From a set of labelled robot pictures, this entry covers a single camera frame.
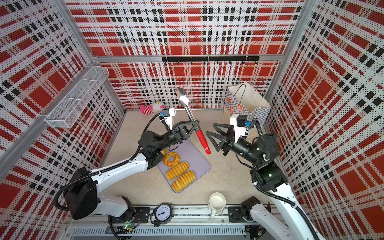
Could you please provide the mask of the black hook rail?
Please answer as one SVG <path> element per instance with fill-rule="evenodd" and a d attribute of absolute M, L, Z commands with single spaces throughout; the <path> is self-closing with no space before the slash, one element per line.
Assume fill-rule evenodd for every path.
<path fill-rule="evenodd" d="M 162 57 L 164 63 L 174 62 L 258 62 L 260 56 L 203 56 L 203 57 Z"/>

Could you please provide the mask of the lower ridged fake bread roll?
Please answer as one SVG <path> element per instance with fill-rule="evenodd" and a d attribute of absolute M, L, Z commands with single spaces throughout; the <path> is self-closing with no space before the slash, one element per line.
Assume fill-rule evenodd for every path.
<path fill-rule="evenodd" d="M 172 189 L 176 192 L 181 192 L 188 185 L 195 180 L 195 173 L 193 171 L 187 171 L 178 177 L 171 185 Z"/>

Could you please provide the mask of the white mug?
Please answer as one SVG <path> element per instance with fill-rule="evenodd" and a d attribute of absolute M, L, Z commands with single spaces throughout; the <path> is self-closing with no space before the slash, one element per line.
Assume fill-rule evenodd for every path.
<path fill-rule="evenodd" d="M 211 212 L 210 221 L 213 222 L 214 218 L 223 213 L 226 207 L 226 198 L 221 193 L 213 193 L 209 198 L 208 209 Z"/>

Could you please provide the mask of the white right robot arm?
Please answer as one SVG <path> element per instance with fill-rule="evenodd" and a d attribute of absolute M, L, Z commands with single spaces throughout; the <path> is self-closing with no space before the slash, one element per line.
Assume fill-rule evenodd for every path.
<path fill-rule="evenodd" d="M 245 115 L 233 115 L 229 125 L 214 123 L 213 128 L 215 132 L 206 136 L 216 151 L 224 156 L 233 152 L 248 161 L 252 184 L 272 200 L 284 219 L 281 222 L 257 198 L 250 197 L 241 204 L 244 220 L 258 223 L 276 240 L 323 240 L 275 162 L 280 155 L 276 134 L 263 133 L 259 120 L 248 121 Z"/>

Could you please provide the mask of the pink white plush toy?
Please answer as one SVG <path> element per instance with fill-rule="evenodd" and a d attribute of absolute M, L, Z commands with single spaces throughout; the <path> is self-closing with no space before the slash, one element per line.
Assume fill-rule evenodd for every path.
<path fill-rule="evenodd" d="M 140 110 L 143 115 L 149 115 L 152 113 L 161 112 L 165 108 L 163 102 L 156 102 L 149 105 L 141 105 Z"/>

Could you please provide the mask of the black round clock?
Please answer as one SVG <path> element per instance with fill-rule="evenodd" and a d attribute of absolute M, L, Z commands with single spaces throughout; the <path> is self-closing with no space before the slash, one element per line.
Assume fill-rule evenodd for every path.
<path fill-rule="evenodd" d="M 159 227 L 160 225 L 166 225 L 174 217 L 173 208 L 168 203 L 162 203 L 153 210 L 151 217 L 155 218 L 154 220 L 151 220 L 151 223 L 155 227 Z"/>

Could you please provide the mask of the blue checkered paper bag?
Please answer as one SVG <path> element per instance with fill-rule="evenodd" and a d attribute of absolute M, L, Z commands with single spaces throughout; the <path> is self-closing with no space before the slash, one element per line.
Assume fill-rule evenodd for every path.
<path fill-rule="evenodd" d="M 267 100 L 248 83 L 227 88 L 224 108 L 230 115 L 246 115 L 249 121 L 257 118 L 261 126 L 271 111 Z"/>

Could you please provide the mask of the ridged fake bread roll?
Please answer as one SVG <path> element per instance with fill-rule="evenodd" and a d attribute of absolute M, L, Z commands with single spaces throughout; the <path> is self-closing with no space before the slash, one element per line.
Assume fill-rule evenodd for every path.
<path fill-rule="evenodd" d="M 182 174 L 184 174 L 186 171 L 188 171 L 189 168 L 190 165 L 187 162 L 181 162 L 166 172 L 166 178 L 168 181 L 176 179 Z"/>
<path fill-rule="evenodd" d="M 172 189 L 176 192 L 181 192 L 188 185 L 195 180 L 195 173 L 193 171 L 187 171 L 178 177 L 171 185 Z"/>

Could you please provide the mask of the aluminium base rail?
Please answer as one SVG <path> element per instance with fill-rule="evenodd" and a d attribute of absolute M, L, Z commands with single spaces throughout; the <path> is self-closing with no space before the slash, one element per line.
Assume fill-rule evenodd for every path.
<path fill-rule="evenodd" d="M 207 205 L 172 205 L 171 221 L 155 225 L 155 205 L 137 205 L 138 216 L 123 222 L 117 218 L 92 215 L 73 220 L 64 228 L 62 240 L 141 239 L 240 239 L 261 240 L 269 237 L 259 222 L 246 219 L 239 205 L 227 205 L 215 217 Z"/>

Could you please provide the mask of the steel tongs red handles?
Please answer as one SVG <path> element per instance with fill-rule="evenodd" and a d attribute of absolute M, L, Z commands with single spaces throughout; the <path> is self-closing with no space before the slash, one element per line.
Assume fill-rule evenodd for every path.
<path fill-rule="evenodd" d="M 196 121 L 197 119 L 195 118 L 190 106 L 189 106 L 189 98 L 187 97 L 187 94 L 186 92 L 182 89 L 182 88 L 176 88 L 176 95 L 177 95 L 177 98 L 180 102 L 180 104 L 182 105 L 182 107 L 184 107 L 184 109 L 186 110 L 187 112 L 187 115 L 189 117 L 189 119 L 191 121 Z M 198 136 L 198 139 L 202 145 L 202 147 L 204 148 L 205 152 L 207 155 L 210 155 L 211 154 L 211 150 L 208 146 L 208 142 L 203 134 L 203 131 L 201 130 L 200 128 L 200 125 L 197 125 L 196 128 L 195 128 L 195 132 Z"/>

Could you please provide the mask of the upper ridged fake bread roll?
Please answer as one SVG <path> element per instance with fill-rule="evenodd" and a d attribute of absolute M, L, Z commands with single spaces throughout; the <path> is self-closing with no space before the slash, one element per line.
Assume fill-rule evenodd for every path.
<path fill-rule="evenodd" d="M 168 181 L 176 179 L 182 174 L 184 174 L 186 171 L 188 171 L 189 168 L 190 165 L 187 162 L 181 162 L 166 172 L 166 178 Z"/>

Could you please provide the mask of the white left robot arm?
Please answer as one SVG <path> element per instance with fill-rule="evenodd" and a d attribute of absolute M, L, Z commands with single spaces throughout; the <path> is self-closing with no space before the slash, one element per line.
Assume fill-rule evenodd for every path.
<path fill-rule="evenodd" d="M 89 215 L 107 215 L 124 222 L 132 220 L 136 211 L 127 197 L 109 199 L 102 196 L 102 191 L 131 175 L 157 166 L 164 158 L 162 151 L 188 140 L 198 125 L 198 120 L 182 121 L 172 128 L 166 127 L 167 132 L 163 135 L 145 128 L 133 156 L 92 171 L 86 168 L 76 170 L 70 182 L 54 196 L 54 206 L 69 211 L 74 220 Z"/>

